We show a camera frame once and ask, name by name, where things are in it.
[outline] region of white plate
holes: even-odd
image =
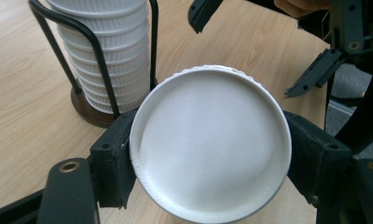
[[[224,66],[159,84],[136,114],[130,144],[148,195],[199,223],[252,215],[275,195],[291,161],[281,108],[260,84]]]

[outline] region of stack of white bowls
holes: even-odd
[[[146,0],[48,0],[52,10],[88,26],[99,39],[120,113],[137,108],[149,94]],[[58,26],[88,103],[112,114],[102,73],[88,39]]]

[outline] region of table surface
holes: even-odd
[[[283,95],[328,47],[298,30],[296,20],[247,1],[224,1],[197,35],[187,23],[192,0],[158,2],[159,82],[196,65],[234,67],[260,82],[282,109],[323,127],[325,88]],[[27,1],[0,1],[0,207],[44,188],[57,162],[87,158],[104,132],[77,114],[70,90]],[[160,209],[138,181],[127,210],[100,209],[100,216],[102,223],[185,222]],[[286,179],[269,204],[239,223],[315,223],[315,209]]]

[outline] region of human hand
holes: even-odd
[[[294,18],[329,9],[331,0],[274,0],[274,5]]]

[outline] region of gray carpet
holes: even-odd
[[[371,79],[352,64],[343,64],[337,71],[332,90],[332,97],[326,113],[325,131],[335,135],[352,115],[355,107],[336,99],[358,99],[363,97]],[[373,143],[359,155],[357,159],[373,159]]]

